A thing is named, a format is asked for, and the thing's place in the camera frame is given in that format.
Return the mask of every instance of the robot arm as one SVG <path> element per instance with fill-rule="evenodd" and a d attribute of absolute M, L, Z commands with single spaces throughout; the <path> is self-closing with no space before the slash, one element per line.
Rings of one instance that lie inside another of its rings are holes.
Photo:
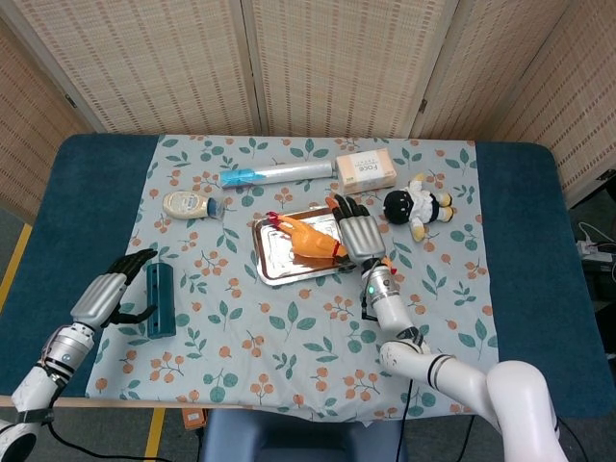
<path fill-rule="evenodd" d="M 72 325 L 61 326 L 42 349 L 34 367 L 11 396 L 17 411 L 14 423 L 0 421 L 0 462 L 25 460 L 39 430 L 53 421 L 52 406 L 94 346 L 94 335 L 113 323 L 146 320 L 155 307 L 140 315 L 119 313 L 119 301 L 152 249 L 119 258 L 106 274 L 94 279 L 70 312 Z"/>
<path fill-rule="evenodd" d="M 398 284 L 379 262 L 385 245 L 374 218 L 352 198 L 336 195 L 336 200 L 340 210 L 332 212 L 343 244 L 353 263 L 362 268 L 366 288 L 362 304 L 373 307 L 381 329 L 392 338 L 380 350 L 383 367 L 471 407 L 501 433 L 506 461 L 566 461 L 544 376 L 520 361 L 499 363 L 486 375 L 454 356 L 430 354 L 410 320 Z"/>

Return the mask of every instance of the metal tray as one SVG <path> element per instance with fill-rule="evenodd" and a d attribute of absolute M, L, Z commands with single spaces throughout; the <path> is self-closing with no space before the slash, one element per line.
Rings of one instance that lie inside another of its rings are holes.
<path fill-rule="evenodd" d="M 286 214 L 310 224 L 322 233 L 339 238 L 338 224 L 328 207 L 314 207 L 302 212 Z M 257 272 L 269 286 L 280 286 L 303 279 L 347 272 L 352 263 L 338 264 L 331 258 L 306 258 L 291 251 L 291 238 L 275 228 L 267 218 L 252 223 L 252 239 L 257 252 Z"/>

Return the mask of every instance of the table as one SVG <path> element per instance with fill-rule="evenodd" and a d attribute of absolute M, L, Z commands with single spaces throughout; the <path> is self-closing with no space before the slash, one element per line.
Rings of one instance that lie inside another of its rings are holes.
<path fill-rule="evenodd" d="M 16 351 L 6 358 L 0 393 L 18 384 L 47 333 L 69 321 L 69 307 L 110 255 L 124 252 L 141 196 L 136 178 L 144 178 L 156 141 L 95 135 L 63 145 L 0 319 L 0 345 Z M 476 151 L 500 359 L 539 367 L 563 416 L 607 412 L 614 390 L 551 154 L 523 143 L 478 143 Z M 30 306 L 38 316 L 23 316 Z M 67 395 L 83 395 L 93 360 L 92 354 Z"/>

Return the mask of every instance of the plush doll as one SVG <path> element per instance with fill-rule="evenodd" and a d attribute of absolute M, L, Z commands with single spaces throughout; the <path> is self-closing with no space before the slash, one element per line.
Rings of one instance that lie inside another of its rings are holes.
<path fill-rule="evenodd" d="M 392 191 L 385 197 L 383 212 L 393 224 L 409 223 L 411 234 L 416 242 L 425 237 L 424 225 L 438 219 L 450 221 L 453 217 L 451 196 L 448 192 L 422 189 L 424 175 L 420 173 L 413 178 L 403 190 Z"/>

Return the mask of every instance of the orange toy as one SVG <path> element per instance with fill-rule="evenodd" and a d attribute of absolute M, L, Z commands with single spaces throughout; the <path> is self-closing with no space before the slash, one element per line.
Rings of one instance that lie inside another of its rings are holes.
<path fill-rule="evenodd" d="M 331 236 L 297 219 L 268 212 L 269 221 L 277 229 L 291 236 L 293 253 L 310 258 L 344 258 L 347 256 L 345 247 Z"/>

